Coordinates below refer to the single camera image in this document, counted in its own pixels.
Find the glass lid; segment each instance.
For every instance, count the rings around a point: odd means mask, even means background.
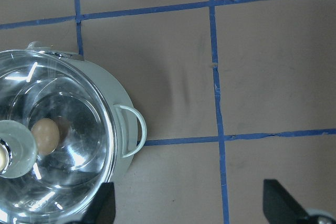
[[[38,152],[28,173],[0,177],[0,222],[53,223],[83,211],[114,162],[114,124],[96,86],[58,57],[11,50],[0,52],[0,89],[0,120],[24,125]]]

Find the transparent lid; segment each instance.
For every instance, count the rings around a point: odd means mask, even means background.
[[[29,130],[49,120],[59,132],[27,174],[0,177],[0,221],[53,223],[83,211],[114,162],[113,122],[102,95],[64,60],[26,50],[0,52],[0,90],[0,120]]]

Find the black object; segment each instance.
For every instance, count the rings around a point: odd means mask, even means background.
[[[103,183],[99,187],[88,210],[80,221],[67,224],[113,224],[115,213],[114,184]]]
[[[263,211],[270,224],[336,224],[325,215],[309,215],[276,179],[264,180]]]

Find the pot handle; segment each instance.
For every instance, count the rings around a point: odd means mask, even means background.
[[[147,138],[147,126],[146,126],[146,122],[145,122],[145,119],[143,118],[143,116],[140,114],[140,112],[138,110],[136,110],[135,108],[132,108],[132,107],[128,107],[126,105],[122,105],[122,104],[115,104],[114,105],[116,108],[118,109],[122,109],[122,110],[128,110],[130,112],[132,112],[136,118],[138,118],[139,122],[140,122],[140,125],[141,125],[141,132],[142,132],[142,135],[141,135],[141,140],[139,142],[139,144],[136,146],[136,148],[132,151],[129,151],[128,153],[122,153],[122,157],[129,157],[129,156],[132,156],[134,155],[135,153],[137,153],[142,147],[143,145],[145,144],[146,142],[146,138]],[[126,141],[127,141],[127,138],[124,137],[125,136],[125,133],[123,132],[123,146],[126,146]]]

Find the pot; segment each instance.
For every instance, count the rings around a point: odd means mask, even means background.
[[[145,120],[116,78],[81,55],[36,45],[0,52],[4,223],[79,220],[146,140]]]

